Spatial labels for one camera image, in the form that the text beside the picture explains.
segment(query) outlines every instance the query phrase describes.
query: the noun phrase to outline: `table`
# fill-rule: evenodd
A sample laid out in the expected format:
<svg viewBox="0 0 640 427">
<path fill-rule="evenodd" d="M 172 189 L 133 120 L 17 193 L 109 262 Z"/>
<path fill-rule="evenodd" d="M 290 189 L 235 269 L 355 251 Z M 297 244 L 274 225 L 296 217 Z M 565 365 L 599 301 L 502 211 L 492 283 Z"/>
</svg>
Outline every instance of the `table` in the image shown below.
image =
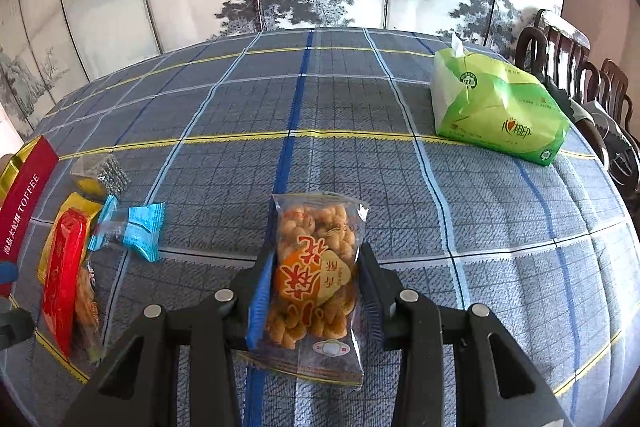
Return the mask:
<svg viewBox="0 0 640 427">
<path fill-rule="evenodd" d="M 573 128 L 548 168 L 436 137 L 429 82 L 444 46 L 437 36 L 359 28 L 243 35 L 130 66 L 60 102 L 36 130 L 61 161 L 13 293 L 38 318 L 38 334 L 0 354 L 21 409 L 40 427 L 57 425 L 92 373 L 80 348 L 69 362 L 56 358 L 36 264 L 74 190 L 71 163 L 113 150 L 132 180 L 124 203 L 165 201 L 166 222 L 160 263 L 94 254 L 106 345 L 146 304 L 196 304 L 250 266 L 274 189 L 331 190 L 371 204 L 366 239 L 384 267 L 437 304 L 487 304 L 575 425 L 599 425 L 640 365 L 630 218 Z M 187 357 L 179 425 L 188 425 Z M 236 360 L 241 410 L 255 408 L 265 426 L 389 425 L 399 353 L 366 339 L 363 361 L 356 391 L 272 373 L 248 379 Z M 450 351 L 445 367 L 454 425 Z"/>
</svg>

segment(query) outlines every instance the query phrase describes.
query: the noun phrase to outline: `red snack package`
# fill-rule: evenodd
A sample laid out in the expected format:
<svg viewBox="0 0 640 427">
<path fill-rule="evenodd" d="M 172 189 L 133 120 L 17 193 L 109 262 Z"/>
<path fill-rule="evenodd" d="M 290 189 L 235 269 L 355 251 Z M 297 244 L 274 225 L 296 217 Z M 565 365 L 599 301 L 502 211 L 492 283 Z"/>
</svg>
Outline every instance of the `red snack package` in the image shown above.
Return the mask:
<svg viewBox="0 0 640 427">
<path fill-rule="evenodd" d="M 74 325 L 76 282 L 86 238 L 87 217 L 74 208 L 68 209 L 54 232 L 47 281 L 44 285 L 42 313 L 49 331 L 65 357 Z"/>
</svg>

